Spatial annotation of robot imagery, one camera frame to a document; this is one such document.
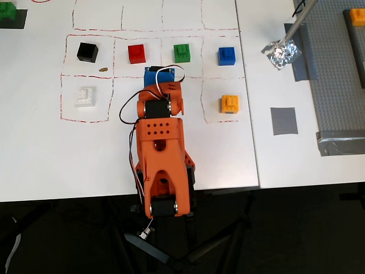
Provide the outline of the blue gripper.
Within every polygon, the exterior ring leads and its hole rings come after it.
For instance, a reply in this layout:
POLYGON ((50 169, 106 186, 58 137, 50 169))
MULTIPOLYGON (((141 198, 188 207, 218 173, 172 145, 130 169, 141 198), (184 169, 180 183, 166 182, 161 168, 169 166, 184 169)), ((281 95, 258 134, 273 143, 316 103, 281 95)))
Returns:
MULTIPOLYGON (((144 86, 148 87, 156 83, 155 77, 156 73, 162 67, 160 66, 151 66, 145 67, 144 72, 144 86)), ((159 83, 165 82, 174 82, 175 81, 175 70, 173 68, 166 68, 161 70, 157 76, 157 80, 159 83)))

